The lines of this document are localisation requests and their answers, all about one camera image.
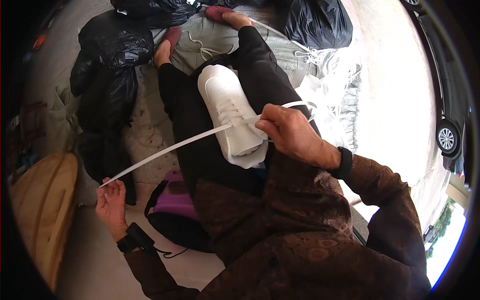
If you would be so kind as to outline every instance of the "black bag strap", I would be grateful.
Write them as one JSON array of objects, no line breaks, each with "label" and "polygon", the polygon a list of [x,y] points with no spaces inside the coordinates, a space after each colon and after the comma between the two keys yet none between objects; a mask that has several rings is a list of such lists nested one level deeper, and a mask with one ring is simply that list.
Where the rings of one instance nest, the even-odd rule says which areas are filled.
[{"label": "black bag strap", "polygon": [[150,208],[154,207],[156,205],[156,201],[160,194],[163,192],[163,190],[167,187],[168,180],[162,180],[162,182],[157,185],[157,187],[153,190],[152,194],[150,195],[150,199],[147,202],[147,205],[145,206],[145,211],[144,215],[145,217],[148,216],[148,211],[150,211]]}]

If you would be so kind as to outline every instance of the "white sneaker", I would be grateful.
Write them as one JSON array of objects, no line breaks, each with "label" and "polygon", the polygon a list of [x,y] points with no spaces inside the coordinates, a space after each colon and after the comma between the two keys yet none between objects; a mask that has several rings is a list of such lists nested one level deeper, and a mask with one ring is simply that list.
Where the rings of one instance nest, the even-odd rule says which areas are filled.
[{"label": "white sneaker", "polygon": [[[198,90],[214,127],[255,117],[235,73],[222,65],[206,66],[198,77]],[[254,123],[241,124],[216,133],[223,157],[231,164],[248,169],[265,160],[267,135]]]}]

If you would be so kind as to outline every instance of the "pavement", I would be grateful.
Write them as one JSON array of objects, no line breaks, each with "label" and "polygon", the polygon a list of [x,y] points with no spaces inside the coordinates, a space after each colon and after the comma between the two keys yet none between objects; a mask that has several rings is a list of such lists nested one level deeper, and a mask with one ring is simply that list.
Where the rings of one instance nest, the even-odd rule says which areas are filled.
[{"label": "pavement", "polygon": [[[450,176],[435,142],[428,59],[400,0],[351,1],[364,43],[362,63],[368,70],[360,75],[369,86],[358,103],[356,154],[389,166],[408,182],[425,229],[446,201]],[[351,191],[346,194],[355,200]]]}]

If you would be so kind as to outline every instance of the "black pants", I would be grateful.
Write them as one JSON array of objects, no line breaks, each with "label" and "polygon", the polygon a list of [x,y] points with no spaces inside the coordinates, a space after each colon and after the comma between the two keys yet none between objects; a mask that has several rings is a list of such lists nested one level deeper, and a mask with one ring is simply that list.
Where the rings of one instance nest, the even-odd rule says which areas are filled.
[{"label": "black pants", "polygon": [[[283,105],[301,101],[287,74],[277,65],[272,51],[254,27],[245,26],[239,30],[237,52],[234,67],[255,113],[261,114],[267,103]],[[165,112],[173,123],[175,143],[213,129],[196,79],[165,63],[158,68],[158,86]],[[295,108],[310,117],[306,106]],[[318,133],[313,121],[311,124]],[[265,159],[267,170],[273,152],[274,146],[270,144]],[[199,179],[253,195],[260,196],[263,192],[264,177],[257,169],[243,169],[226,161],[214,134],[177,149],[177,156],[191,196]]]}]

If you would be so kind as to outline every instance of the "maroon shoe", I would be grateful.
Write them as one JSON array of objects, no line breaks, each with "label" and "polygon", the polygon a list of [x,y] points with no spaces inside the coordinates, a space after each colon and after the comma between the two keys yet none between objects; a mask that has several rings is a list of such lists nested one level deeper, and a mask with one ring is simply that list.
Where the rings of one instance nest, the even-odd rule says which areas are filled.
[{"label": "maroon shoe", "polygon": [[176,44],[178,43],[181,35],[181,28],[180,27],[173,27],[169,29],[162,37],[160,43],[164,40],[168,40],[170,42],[170,56],[168,57],[170,60],[172,59],[173,49],[175,49]]},{"label": "maroon shoe", "polygon": [[205,9],[205,17],[207,17],[209,20],[232,27],[230,23],[228,23],[223,19],[223,14],[226,12],[234,12],[234,11],[223,6],[209,6]]}]

